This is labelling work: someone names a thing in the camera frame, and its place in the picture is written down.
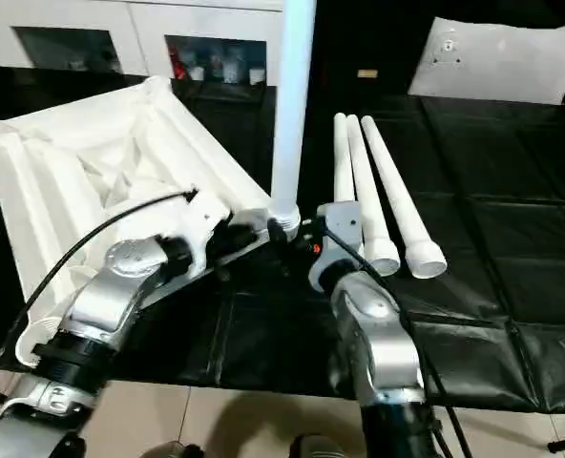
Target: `black plastic sheet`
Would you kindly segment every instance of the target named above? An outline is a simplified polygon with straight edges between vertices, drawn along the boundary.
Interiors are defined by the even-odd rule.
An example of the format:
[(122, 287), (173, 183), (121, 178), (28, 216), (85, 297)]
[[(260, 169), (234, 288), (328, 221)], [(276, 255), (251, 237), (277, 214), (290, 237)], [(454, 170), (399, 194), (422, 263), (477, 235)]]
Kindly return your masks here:
[[(0, 118), (140, 78), (0, 69)], [(175, 84), (177, 96), (269, 189), (273, 89)], [(311, 99), (299, 203), (332, 199), (333, 115), (373, 115), (448, 272), (388, 281), (458, 406), (565, 412), (565, 107), (409, 96)], [(403, 243), (381, 191), (391, 236)], [(269, 246), (147, 309), (118, 378), (351, 397), (327, 361), (327, 300)], [(0, 214), (0, 342), (22, 301)]]

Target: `glass cabinet door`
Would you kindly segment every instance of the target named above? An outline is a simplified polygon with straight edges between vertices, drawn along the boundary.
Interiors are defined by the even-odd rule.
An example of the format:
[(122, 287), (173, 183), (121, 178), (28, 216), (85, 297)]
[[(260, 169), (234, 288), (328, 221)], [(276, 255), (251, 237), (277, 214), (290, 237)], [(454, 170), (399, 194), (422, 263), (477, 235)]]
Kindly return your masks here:
[(276, 86), (279, 11), (146, 4), (130, 9), (149, 74)]
[(128, 5), (0, 0), (0, 65), (147, 74)]
[(264, 41), (165, 35), (175, 79), (256, 85), (266, 80)]
[(36, 69), (121, 73), (107, 31), (14, 27)]

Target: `white pvc pipe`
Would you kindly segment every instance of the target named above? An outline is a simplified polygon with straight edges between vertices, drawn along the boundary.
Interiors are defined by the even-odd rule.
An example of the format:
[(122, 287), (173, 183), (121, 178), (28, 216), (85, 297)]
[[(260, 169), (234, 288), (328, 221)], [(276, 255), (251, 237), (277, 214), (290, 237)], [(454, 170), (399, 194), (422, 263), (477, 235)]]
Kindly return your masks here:
[(315, 14), (316, 0), (284, 2), (270, 213), (292, 235), (300, 224), (297, 195)]
[(431, 240), (373, 118), (365, 116), (361, 122), (406, 245), (409, 270), (417, 279), (437, 277), (448, 267), (444, 253), (439, 245)]
[(388, 236), (387, 222), (380, 206), (376, 182), (371, 173), (359, 119), (346, 119), (355, 189), (361, 205), (366, 258), (380, 275), (392, 275), (399, 269), (397, 247)]
[(355, 185), (352, 181), (352, 164), (350, 162), (350, 145), (348, 144), (348, 128), (346, 115), (338, 113), (333, 118), (333, 200), (344, 202), (355, 199)]

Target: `tile floor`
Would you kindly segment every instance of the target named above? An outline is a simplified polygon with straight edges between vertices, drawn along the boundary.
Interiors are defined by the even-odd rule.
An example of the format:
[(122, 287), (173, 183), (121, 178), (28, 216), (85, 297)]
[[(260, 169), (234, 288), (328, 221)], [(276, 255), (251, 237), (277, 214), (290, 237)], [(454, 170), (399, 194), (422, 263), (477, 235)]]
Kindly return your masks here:
[[(0, 375), (9, 392), (14, 377)], [(565, 415), (457, 409), (475, 458), (540, 458), (545, 444), (565, 438)], [(452, 453), (460, 448), (446, 411), (436, 408)], [(350, 401), (272, 393), (113, 382), (84, 430), (88, 458), (139, 458), (180, 440), (217, 458), (284, 458), (298, 434), (335, 438), (353, 458), (365, 456), (361, 416)], [(556, 456), (565, 457), (565, 453)]]

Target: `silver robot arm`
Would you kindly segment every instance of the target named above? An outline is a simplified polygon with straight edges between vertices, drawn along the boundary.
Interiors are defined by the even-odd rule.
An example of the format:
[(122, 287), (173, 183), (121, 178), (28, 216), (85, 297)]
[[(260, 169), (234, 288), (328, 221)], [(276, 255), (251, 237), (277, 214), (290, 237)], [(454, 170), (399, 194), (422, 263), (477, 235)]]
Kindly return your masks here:
[(0, 408), (0, 458), (79, 458), (78, 437), (107, 384), (143, 301), (168, 278), (197, 277), (206, 243), (229, 210), (198, 193), (168, 237), (125, 240), (109, 249), (104, 267), (78, 291), (37, 367), (21, 377)]
[[(361, 245), (358, 202), (322, 205), (313, 221), (350, 248)], [(342, 246), (327, 235), (308, 278), (331, 302), (340, 335), (330, 365), (332, 384), (351, 380), (362, 409), (368, 456), (438, 456), (435, 419), (426, 403), (416, 344), (395, 299)]]

